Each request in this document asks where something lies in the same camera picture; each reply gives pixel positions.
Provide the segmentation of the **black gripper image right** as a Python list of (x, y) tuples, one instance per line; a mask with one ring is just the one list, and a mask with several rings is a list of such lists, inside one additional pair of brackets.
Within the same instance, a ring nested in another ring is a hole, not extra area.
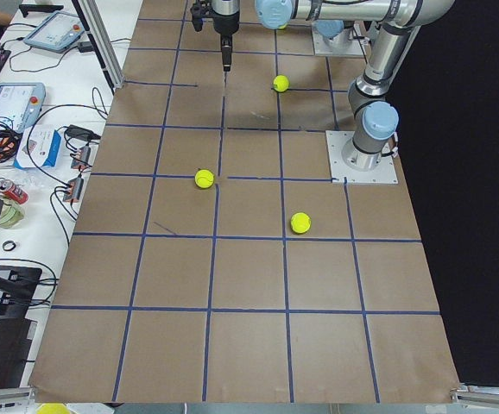
[(233, 39), (239, 29), (239, 0), (197, 0), (190, 8), (192, 24), (196, 32), (203, 29), (204, 19), (211, 18), (214, 30), (221, 35), (220, 47), (222, 65), (225, 72), (231, 70)]

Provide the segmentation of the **metal base plate arm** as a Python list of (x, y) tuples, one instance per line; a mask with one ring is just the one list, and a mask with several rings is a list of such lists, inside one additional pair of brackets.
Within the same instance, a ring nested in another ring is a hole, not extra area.
[(355, 22), (322, 20), (312, 24), (313, 49), (316, 56), (359, 58), (368, 39)]
[(398, 178), (393, 158), (382, 157), (377, 167), (370, 171), (358, 171), (343, 158), (343, 148), (351, 141), (353, 131), (325, 132), (332, 182), (349, 185), (396, 185)]

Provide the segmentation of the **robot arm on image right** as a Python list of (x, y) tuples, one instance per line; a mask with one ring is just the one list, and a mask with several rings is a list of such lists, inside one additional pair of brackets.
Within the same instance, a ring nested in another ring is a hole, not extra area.
[(269, 29), (278, 29), (292, 20), (380, 24), (368, 63), (348, 90), (356, 130), (341, 155), (347, 166), (363, 172), (377, 167), (382, 149), (397, 129), (398, 113), (385, 102), (385, 96), (413, 33), (438, 20), (452, 5), (452, 1), (423, 0), (254, 2), (259, 22)]

